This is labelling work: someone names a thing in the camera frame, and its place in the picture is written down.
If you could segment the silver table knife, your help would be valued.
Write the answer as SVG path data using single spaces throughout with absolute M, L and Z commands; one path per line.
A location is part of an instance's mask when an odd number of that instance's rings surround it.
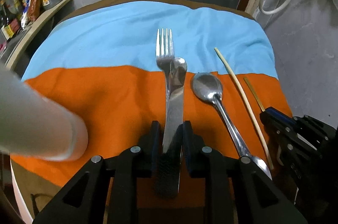
M 166 154 L 173 142 L 176 130 L 183 123 L 184 82 L 187 63 L 183 58 L 174 58 L 170 63 L 169 100 L 166 111 L 166 123 L 163 135 L 163 154 Z

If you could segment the orange cloth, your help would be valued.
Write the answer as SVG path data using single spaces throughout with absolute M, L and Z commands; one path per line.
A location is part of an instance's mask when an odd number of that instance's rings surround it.
M 244 138 L 249 125 L 246 113 L 241 113 L 241 101 L 236 102 L 238 92 L 228 75 L 216 75 L 224 87 L 222 101 L 231 120 Z M 224 123 L 212 105 L 200 101 L 190 87 L 194 74 L 188 72 L 184 87 L 184 120 L 190 121 L 195 134 L 200 135 L 207 146 L 223 155 L 237 158 L 238 154 Z M 237 75 L 259 119 L 256 100 L 244 82 L 247 77 L 265 107 L 275 107 L 291 117 L 279 81 L 264 74 Z M 94 155 L 109 158 L 136 145 L 146 134 L 152 121 L 164 124 L 166 97 L 162 72 L 149 72 L 132 66 L 54 68 L 28 79 L 30 87 L 54 100 L 83 118 L 89 133 L 85 154 L 73 162 L 48 162 L 25 156 L 11 156 L 15 180 L 31 215 L 31 194 L 36 197 L 39 210 L 72 178 Z M 263 159 L 249 147 L 252 154 Z M 172 201 L 161 200 L 151 192 L 151 182 L 141 180 L 138 189 L 140 207 L 200 207 L 204 206 L 204 180 L 190 179 L 183 166 L 180 189 Z

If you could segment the large silver spoon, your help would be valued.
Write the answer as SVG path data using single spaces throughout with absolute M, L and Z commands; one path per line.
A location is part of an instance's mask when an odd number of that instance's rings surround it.
M 197 98 L 203 102 L 213 105 L 218 111 L 218 114 L 228 129 L 240 160 L 243 163 L 255 163 L 270 179 L 272 179 L 270 170 L 265 161 L 257 156 L 253 156 L 250 153 L 243 137 L 237 130 L 225 107 L 223 106 L 223 86 L 221 81 L 211 73 L 200 72 L 193 76 L 191 87 Z

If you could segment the silver fork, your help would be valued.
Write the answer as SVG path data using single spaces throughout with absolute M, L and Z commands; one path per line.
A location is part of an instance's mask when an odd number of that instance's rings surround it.
M 166 112 L 170 99 L 170 64 L 174 59 L 174 42 L 171 29 L 158 29 L 156 34 L 156 64 L 164 72 L 166 82 Z

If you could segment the light blue cloth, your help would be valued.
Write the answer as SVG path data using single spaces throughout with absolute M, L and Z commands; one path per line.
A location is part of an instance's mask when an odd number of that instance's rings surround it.
M 155 1 L 101 8 L 57 25 L 34 53 L 23 80 L 54 68 L 133 66 L 157 71 L 158 30 L 171 31 L 174 54 L 189 72 L 226 70 L 220 51 L 236 74 L 277 76 L 274 52 L 262 27 L 229 11 Z

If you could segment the white utensil holder bucket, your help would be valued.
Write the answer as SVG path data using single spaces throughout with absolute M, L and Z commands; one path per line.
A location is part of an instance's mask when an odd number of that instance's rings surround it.
M 1 66 L 1 152 L 77 160 L 88 146 L 84 121 Z

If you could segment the brown table cloth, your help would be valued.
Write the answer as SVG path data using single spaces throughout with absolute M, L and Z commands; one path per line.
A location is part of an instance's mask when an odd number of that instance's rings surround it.
M 214 5 L 214 4 L 198 3 L 198 2 L 189 1 L 189 0 L 102 0 L 102 1 L 98 1 L 94 4 L 87 5 L 83 8 L 80 8 L 80 9 L 72 12 L 67 17 L 65 17 L 62 21 L 60 21 L 60 23 L 62 23 L 63 21 L 65 21 L 67 19 L 73 18 L 75 16 L 83 15 L 83 14 L 89 13 L 91 11 L 95 11 L 95 10 L 98 10 L 98 9 L 101 9 L 101 8 L 110 7 L 110 6 L 114 6 L 114 5 L 118 5 L 118 4 L 129 3 L 129 2 L 132 2 L 132 1 L 155 1 L 155 2 L 160 2 L 160 3 L 183 5 L 183 6 L 186 6 L 188 8 L 194 9 L 194 10 L 197 9 L 197 8 L 201 8 L 201 7 L 207 7 L 207 8 L 211 8 L 211 9 L 214 9 L 214 10 L 229 11 L 229 12 L 235 13 L 237 15 L 240 15 L 242 17 L 254 20 L 254 18 L 251 15 L 249 15 L 249 14 L 243 12 L 243 11 L 238 11 L 238 10 L 234 10 L 234 9 L 230 9 L 230 8 L 220 7 L 220 6 L 217 6 L 217 5 Z M 18 184 L 15 180 L 14 172 L 13 172 L 13 186 L 14 186 L 14 189 L 15 189 L 15 198 L 17 200 L 19 210 L 21 211 L 21 213 L 23 213 L 25 215 L 25 217 L 27 217 L 29 219 L 33 219 L 34 214 L 33 215 L 30 214 L 30 212 L 29 212 L 29 210 L 26 206 L 26 203 L 23 200 L 22 194 L 21 194 L 21 192 L 18 188 Z

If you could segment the orange snack bag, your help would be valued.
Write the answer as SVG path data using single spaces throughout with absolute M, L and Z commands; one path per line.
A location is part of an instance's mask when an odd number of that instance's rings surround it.
M 40 16 L 41 0 L 30 0 L 28 18 L 31 22 L 34 22 Z

